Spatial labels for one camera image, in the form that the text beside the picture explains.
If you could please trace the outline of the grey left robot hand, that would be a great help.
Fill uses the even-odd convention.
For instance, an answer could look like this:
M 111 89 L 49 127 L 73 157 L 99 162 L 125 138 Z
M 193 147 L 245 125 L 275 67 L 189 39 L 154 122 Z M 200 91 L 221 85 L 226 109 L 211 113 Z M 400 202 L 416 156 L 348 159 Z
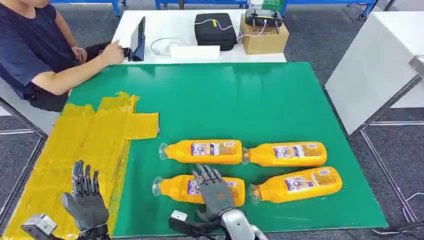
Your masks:
M 109 218 L 98 175 L 97 170 L 91 174 L 91 166 L 84 164 L 83 160 L 76 161 L 71 171 L 71 192 L 60 196 L 63 208 L 73 217 L 81 232 L 105 225 Z

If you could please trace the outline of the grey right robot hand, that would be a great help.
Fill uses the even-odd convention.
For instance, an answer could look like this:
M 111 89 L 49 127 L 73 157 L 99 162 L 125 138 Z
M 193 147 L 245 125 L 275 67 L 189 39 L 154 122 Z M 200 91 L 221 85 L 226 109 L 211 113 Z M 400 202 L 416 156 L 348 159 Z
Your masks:
M 210 168 L 206 164 L 197 164 L 196 167 L 198 170 L 193 170 L 192 174 L 204 202 L 204 208 L 198 208 L 196 212 L 201 220 L 213 222 L 223 212 L 236 206 L 234 197 L 217 169 Z

